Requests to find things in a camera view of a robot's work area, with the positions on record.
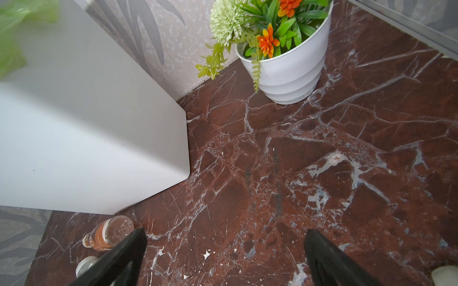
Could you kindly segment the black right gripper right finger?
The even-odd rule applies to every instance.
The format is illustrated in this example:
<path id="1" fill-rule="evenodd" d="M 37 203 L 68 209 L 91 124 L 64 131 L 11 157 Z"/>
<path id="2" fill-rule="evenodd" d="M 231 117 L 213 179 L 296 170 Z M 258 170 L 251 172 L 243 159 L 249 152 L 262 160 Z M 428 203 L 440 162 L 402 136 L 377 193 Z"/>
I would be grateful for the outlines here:
<path id="1" fill-rule="evenodd" d="M 360 265 L 318 230 L 308 230 L 305 253 L 316 286 L 379 286 Z"/>

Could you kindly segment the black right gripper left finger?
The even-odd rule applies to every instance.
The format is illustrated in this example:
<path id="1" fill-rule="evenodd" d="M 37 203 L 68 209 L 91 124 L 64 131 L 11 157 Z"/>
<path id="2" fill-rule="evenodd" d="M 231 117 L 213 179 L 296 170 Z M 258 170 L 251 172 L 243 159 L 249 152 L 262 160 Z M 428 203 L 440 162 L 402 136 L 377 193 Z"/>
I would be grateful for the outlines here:
<path id="1" fill-rule="evenodd" d="M 145 230 L 137 228 L 71 285 L 136 286 L 146 248 Z"/>

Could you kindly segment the brown gold coffee bottle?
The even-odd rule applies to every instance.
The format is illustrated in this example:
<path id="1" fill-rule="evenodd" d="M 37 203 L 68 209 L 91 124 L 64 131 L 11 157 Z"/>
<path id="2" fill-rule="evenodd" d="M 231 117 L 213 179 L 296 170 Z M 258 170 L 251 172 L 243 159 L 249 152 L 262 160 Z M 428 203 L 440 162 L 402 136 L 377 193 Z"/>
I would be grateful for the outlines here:
<path id="1" fill-rule="evenodd" d="M 82 239 L 84 247 L 108 251 L 117 246 L 134 231 L 134 223 L 127 216 L 115 216 L 105 220 Z"/>

